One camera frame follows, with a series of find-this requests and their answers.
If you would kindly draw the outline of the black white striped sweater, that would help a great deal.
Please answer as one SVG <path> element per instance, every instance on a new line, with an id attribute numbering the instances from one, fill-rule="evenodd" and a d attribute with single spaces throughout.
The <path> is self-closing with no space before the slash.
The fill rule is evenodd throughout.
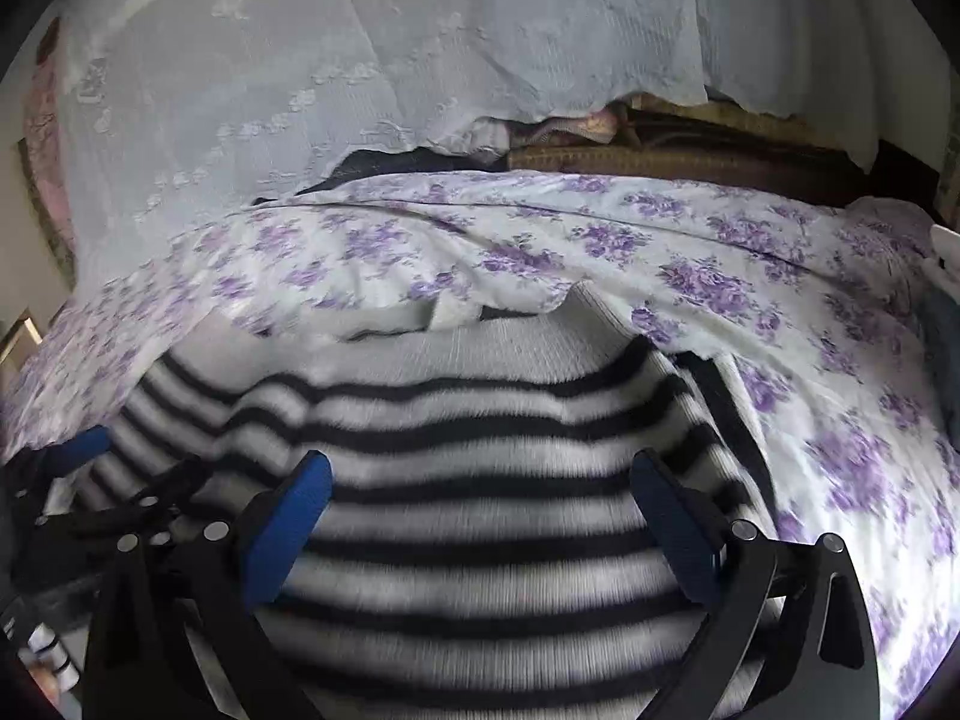
<path id="1" fill-rule="evenodd" d="M 259 619 L 329 718 L 635 717 L 701 613 L 633 457 L 773 525 L 763 461 L 583 288 L 538 316 L 319 348 L 208 317 L 133 388 L 75 504 L 124 504 L 199 457 L 185 523 L 228 522 L 313 450 L 332 499 Z"/>

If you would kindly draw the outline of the pink floral fabric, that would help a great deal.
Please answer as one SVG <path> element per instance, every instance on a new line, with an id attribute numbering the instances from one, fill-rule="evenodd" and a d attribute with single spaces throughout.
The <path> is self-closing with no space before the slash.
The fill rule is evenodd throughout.
<path id="1" fill-rule="evenodd" d="M 31 86 L 25 98 L 25 135 L 18 142 L 34 216 L 60 278 L 76 286 L 75 234 L 71 224 L 60 154 L 57 117 L 57 47 L 60 18 L 55 16 L 34 52 Z"/>

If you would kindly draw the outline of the purple floral bed sheet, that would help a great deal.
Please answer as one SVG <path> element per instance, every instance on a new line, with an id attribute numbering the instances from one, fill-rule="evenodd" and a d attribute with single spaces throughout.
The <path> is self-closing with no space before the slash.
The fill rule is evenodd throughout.
<path id="1" fill-rule="evenodd" d="M 5 452 L 110 418 L 210 312 L 268 335 L 325 310 L 545 310 L 601 288 L 665 351 L 748 400 L 789 536 L 835 530 L 867 590 L 885 717 L 958 634 L 958 457 L 916 320 L 929 216 L 626 177 L 376 177 L 202 224 L 65 305 L 3 400 Z"/>

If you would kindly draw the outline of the white lace curtain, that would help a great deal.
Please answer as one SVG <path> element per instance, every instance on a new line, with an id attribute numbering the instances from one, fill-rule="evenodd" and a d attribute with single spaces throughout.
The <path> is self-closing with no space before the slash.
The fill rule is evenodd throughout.
<path id="1" fill-rule="evenodd" d="M 946 57 L 910 0 L 65 0 L 78 286 L 355 149 L 501 142 L 631 93 L 797 117 L 860 166 L 946 148 Z"/>

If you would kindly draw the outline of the brown wicker headboard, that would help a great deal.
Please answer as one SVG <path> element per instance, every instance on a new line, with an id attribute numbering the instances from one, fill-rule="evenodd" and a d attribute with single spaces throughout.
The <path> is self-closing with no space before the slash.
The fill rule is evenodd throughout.
<path id="1" fill-rule="evenodd" d="M 509 124 L 508 133 L 514 171 L 708 182 L 820 206 L 844 206 L 869 190 L 867 172 L 799 117 L 729 101 L 677 106 L 633 94 L 584 117 Z"/>

